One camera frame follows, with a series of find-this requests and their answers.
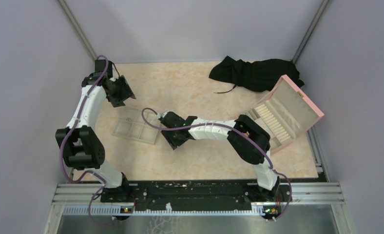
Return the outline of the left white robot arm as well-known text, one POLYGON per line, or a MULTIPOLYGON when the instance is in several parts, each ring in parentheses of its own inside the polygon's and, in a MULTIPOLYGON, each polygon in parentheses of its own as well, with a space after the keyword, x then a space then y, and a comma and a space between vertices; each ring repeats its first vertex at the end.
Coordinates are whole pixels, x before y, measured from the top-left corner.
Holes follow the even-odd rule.
POLYGON ((135 94, 124 76, 114 77, 115 64, 105 56, 95 59, 95 70, 81 83, 81 96, 77 108, 65 128, 58 129, 55 138, 59 146, 59 164, 70 183, 82 181, 91 174, 103 185, 103 192, 112 192, 120 202, 127 201, 132 194, 125 185, 125 175, 116 170, 105 156, 105 148, 95 133, 95 125, 101 106, 107 100, 112 107, 122 107, 135 94), (82 176, 72 179, 67 168, 82 171, 82 176))

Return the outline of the pink jewelry box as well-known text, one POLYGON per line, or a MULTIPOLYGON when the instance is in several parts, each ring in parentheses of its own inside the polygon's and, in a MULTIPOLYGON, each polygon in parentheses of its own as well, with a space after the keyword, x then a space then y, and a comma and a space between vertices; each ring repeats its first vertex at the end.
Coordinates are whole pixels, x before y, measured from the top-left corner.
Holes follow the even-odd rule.
POLYGON ((273 89, 244 114, 270 135, 272 154, 289 146, 324 116, 287 75, 281 76, 273 89))

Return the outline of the grey divided tray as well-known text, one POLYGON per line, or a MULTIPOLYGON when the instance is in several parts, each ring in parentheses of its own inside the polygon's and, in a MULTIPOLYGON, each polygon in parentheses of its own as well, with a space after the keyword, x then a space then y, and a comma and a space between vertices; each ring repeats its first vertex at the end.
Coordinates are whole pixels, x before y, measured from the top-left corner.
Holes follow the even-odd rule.
POLYGON ((159 130, 149 126, 142 117, 140 109, 124 106, 112 135, 142 143, 155 145, 159 130))

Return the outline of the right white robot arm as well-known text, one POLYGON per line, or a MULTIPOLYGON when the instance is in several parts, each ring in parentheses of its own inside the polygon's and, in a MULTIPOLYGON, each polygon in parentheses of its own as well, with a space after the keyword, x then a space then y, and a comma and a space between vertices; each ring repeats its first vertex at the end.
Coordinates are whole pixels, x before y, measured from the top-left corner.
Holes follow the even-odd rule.
POLYGON ((196 116, 183 119, 167 111, 157 118, 166 127, 162 135, 174 150, 188 140, 210 139, 229 143, 242 160, 253 166, 262 199, 272 201, 278 196, 279 176, 273 171, 269 157, 270 135, 249 116, 215 121, 196 116))

